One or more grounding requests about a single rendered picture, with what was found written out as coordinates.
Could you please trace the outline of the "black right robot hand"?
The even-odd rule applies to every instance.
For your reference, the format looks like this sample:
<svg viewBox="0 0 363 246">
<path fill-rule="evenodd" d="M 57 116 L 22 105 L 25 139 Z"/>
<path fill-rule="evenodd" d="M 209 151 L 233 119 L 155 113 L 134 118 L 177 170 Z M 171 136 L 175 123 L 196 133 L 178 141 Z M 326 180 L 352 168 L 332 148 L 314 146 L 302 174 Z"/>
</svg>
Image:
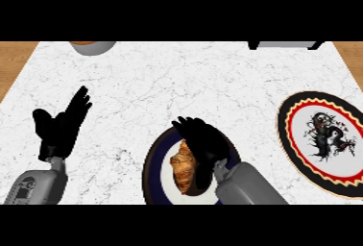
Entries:
<svg viewBox="0 0 363 246">
<path fill-rule="evenodd" d="M 212 169 L 218 160 L 230 160 L 230 146 L 221 132 L 199 118 L 177 117 L 171 122 L 193 153 L 199 167 L 196 169 L 197 189 L 206 189 L 212 179 Z"/>
</svg>

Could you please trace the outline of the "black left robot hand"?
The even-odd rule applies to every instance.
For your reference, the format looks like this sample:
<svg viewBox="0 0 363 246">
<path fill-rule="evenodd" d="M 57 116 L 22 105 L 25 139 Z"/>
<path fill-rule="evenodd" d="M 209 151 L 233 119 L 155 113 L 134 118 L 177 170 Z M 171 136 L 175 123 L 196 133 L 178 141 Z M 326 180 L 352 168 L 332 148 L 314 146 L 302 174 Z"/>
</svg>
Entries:
<svg viewBox="0 0 363 246">
<path fill-rule="evenodd" d="M 69 157 L 82 122 L 91 107 L 88 89 L 81 86 L 66 110 L 51 117 L 42 109 L 32 111 L 35 134 L 41 138 L 38 160 Z"/>
</svg>

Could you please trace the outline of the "brown croissant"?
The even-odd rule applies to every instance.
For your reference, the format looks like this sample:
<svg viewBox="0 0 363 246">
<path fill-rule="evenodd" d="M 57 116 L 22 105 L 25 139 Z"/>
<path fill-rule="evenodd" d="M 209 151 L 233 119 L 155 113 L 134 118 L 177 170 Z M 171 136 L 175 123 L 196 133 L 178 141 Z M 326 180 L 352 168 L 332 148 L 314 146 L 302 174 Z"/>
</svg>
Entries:
<svg viewBox="0 0 363 246">
<path fill-rule="evenodd" d="M 169 158 L 169 165 L 172 167 L 172 177 L 177 183 L 177 188 L 181 194 L 186 194 L 194 177 L 196 158 L 187 146 L 186 140 L 181 140 L 177 154 Z"/>
</svg>

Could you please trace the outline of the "navy rimmed white plate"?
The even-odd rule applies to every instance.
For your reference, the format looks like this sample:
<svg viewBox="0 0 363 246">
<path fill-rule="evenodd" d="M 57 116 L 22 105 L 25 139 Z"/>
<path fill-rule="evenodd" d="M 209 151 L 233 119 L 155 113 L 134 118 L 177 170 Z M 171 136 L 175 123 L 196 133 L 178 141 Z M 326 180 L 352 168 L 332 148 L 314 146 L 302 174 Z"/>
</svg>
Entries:
<svg viewBox="0 0 363 246">
<path fill-rule="evenodd" d="M 169 158 L 180 149 L 181 136 L 169 128 L 158 137 L 143 164 L 141 187 L 147 205 L 221 205 L 215 196 L 217 181 L 212 180 L 208 189 L 190 187 L 181 194 L 172 177 Z"/>
</svg>

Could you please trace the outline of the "black red dragon plate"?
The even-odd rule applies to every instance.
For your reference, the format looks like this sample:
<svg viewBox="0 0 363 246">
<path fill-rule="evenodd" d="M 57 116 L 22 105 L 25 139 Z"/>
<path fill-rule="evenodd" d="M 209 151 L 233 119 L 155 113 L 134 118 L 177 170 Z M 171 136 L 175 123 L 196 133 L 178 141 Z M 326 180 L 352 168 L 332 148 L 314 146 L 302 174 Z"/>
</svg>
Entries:
<svg viewBox="0 0 363 246">
<path fill-rule="evenodd" d="M 329 193 L 363 200 L 363 112 L 338 96 L 302 91 L 282 102 L 276 128 L 302 176 Z"/>
</svg>

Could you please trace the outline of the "grey bowl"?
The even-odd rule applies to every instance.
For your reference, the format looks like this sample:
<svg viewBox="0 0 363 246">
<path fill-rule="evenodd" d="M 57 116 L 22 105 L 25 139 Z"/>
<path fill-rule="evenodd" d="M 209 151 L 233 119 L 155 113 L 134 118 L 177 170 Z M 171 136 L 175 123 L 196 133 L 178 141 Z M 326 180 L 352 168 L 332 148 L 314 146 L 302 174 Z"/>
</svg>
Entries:
<svg viewBox="0 0 363 246">
<path fill-rule="evenodd" d="M 97 56 L 115 46 L 115 41 L 72 41 L 71 45 L 81 55 Z"/>
</svg>

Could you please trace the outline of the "grey black appliance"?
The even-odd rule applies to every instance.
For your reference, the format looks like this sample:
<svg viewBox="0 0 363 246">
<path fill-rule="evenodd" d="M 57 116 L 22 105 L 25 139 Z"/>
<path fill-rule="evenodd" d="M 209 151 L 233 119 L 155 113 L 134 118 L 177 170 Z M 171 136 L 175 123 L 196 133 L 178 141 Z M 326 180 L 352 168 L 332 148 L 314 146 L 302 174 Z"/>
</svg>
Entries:
<svg viewBox="0 0 363 246">
<path fill-rule="evenodd" d="M 323 41 L 249 41 L 248 48 L 256 50 L 258 48 L 307 48 L 315 50 Z"/>
</svg>

